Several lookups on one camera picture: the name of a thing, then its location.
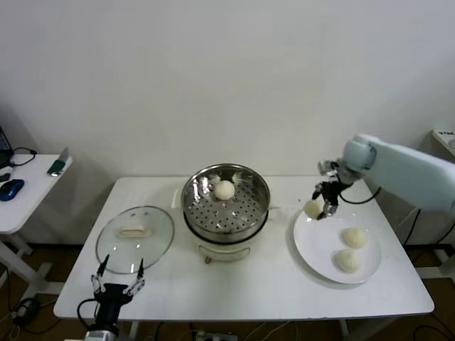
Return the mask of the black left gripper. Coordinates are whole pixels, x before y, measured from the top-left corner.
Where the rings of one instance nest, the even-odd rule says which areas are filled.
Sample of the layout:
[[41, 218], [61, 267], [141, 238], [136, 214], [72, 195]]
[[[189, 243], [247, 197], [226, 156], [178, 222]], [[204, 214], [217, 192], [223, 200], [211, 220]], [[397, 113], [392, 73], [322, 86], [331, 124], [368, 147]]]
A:
[[104, 261], [98, 267], [97, 273], [91, 275], [95, 300], [99, 303], [97, 311], [97, 322], [117, 322], [120, 310], [123, 305], [132, 301], [132, 295], [137, 294], [145, 285], [144, 278], [144, 260], [139, 265], [136, 279], [129, 285], [106, 283], [102, 280], [109, 255], [106, 255]]

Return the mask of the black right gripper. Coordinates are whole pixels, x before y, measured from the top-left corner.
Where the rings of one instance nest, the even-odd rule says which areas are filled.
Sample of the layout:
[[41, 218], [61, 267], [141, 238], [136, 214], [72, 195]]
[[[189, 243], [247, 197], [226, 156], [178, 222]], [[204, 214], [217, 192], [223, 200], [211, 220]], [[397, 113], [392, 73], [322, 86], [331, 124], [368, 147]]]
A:
[[338, 197], [343, 191], [343, 184], [338, 181], [324, 181], [315, 185], [313, 199], [323, 196], [324, 204], [318, 220], [332, 217], [337, 211]]

